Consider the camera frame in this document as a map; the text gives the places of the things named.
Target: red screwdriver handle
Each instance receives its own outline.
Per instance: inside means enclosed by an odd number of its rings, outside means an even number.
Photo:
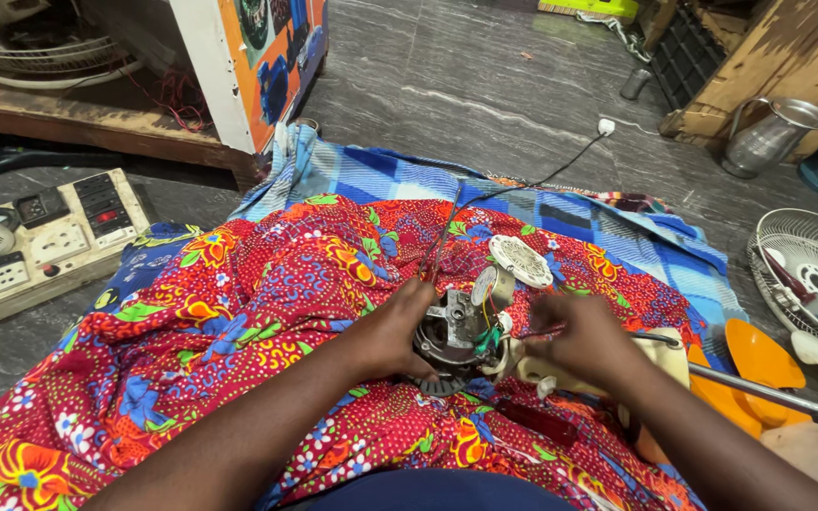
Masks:
[[[494,409],[516,424],[551,438],[562,447],[573,446],[576,441],[576,426],[560,417],[517,405],[509,399],[502,399],[494,405]]]

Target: wooden cabinet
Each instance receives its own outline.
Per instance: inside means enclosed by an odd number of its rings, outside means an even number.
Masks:
[[[721,150],[733,112],[744,99],[757,95],[792,97],[818,106],[818,0],[770,0],[746,20],[745,35],[738,34],[739,20],[713,16],[696,0],[682,1],[696,10],[728,56],[687,106],[665,117],[659,126],[663,134]],[[665,18],[670,21],[666,13],[673,13],[675,4],[660,0],[653,5],[639,18],[650,36],[648,47],[658,40],[658,26],[667,23]],[[761,114],[757,107],[746,115],[745,122]],[[808,133],[791,158],[799,161],[816,149],[818,131]]]

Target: fan grill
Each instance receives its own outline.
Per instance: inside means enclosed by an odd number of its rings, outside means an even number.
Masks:
[[[762,248],[769,249],[787,273],[818,295],[818,215],[801,209],[772,211],[760,220],[756,235],[747,244],[754,280],[767,305],[789,330],[818,337],[818,319],[778,281],[762,257]]]

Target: white fan gear cover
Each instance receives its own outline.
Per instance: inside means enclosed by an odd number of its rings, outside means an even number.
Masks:
[[[497,264],[524,284],[544,289],[554,281],[548,262],[520,238],[494,235],[488,248]]]

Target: metal rod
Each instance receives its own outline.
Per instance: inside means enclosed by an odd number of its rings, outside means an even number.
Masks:
[[[761,397],[766,401],[772,401],[778,405],[788,407],[791,410],[797,410],[798,412],[804,413],[814,412],[818,414],[818,403],[814,403],[813,401],[788,394],[787,392],[783,392],[777,388],[766,387],[765,385],[760,385],[756,382],[745,380],[744,378],[722,373],[721,371],[716,371],[706,366],[700,366],[694,362],[688,362],[688,364],[691,375],[712,380],[713,382],[720,383],[730,388],[742,390],[747,394]]]

